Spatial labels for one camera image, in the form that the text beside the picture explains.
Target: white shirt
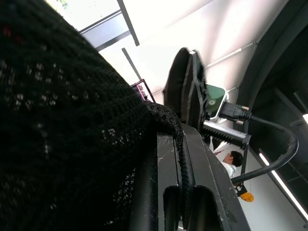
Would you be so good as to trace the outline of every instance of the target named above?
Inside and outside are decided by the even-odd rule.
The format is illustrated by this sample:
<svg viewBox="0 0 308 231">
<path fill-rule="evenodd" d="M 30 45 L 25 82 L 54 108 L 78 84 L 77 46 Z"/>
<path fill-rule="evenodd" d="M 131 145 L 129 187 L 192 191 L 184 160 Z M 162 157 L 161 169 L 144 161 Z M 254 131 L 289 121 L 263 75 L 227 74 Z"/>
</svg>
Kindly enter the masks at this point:
<svg viewBox="0 0 308 231">
<path fill-rule="evenodd" d="M 227 171 L 229 177 L 232 178 L 232 177 L 233 177 L 233 173 L 236 171 L 236 166 L 234 166 L 234 165 L 229 165 L 229 164 L 227 164 L 227 163 L 225 163 L 225 162 L 221 162 L 221 163 L 222 163 L 222 165 L 225 167 L 225 169 L 226 169 L 226 171 Z"/>
</svg>

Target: white ceiling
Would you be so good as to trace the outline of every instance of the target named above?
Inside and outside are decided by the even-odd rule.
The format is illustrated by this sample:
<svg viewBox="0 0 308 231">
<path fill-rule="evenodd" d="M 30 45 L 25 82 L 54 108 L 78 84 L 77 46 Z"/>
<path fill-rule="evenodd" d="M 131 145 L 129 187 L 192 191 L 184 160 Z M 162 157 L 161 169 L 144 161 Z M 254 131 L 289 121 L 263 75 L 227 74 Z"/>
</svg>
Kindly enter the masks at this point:
<svg viewBox="0 0 308 231">
<path fill-rule="evenodd" d="M 286 3 L 287 0 L 124 0 L 141 44 L 136 47 L 127 37 L 101 54 L 131 84 L 138 78 L 128 71 L 130 65 L 121 51 L 125 47 L 158 103 L 163 103 L 161 90 L 182 47 L 197 49 L 204 66 L 222 58 L 222 62 L 206 69 L 207 81 L 229 90 L 240 85 L 257 42 Z"/>
</svg>

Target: person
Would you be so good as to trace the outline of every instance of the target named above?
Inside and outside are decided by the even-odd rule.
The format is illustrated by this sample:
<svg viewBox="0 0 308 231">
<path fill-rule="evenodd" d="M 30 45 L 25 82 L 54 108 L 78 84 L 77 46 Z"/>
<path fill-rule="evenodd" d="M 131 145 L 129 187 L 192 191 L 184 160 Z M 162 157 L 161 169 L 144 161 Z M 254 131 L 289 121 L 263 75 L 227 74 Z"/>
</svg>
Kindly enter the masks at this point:
<svg viewBox="0 0 308 231">
<path fill-rule="evenodd" d="M 243 155 L 237 151 L 231 151 L 225 156 L 221 163 L 225 167 L 229 177 L 232 178 L 236 171 L 236 167 L 241 166 L 243 163 Z"/>
</svg>

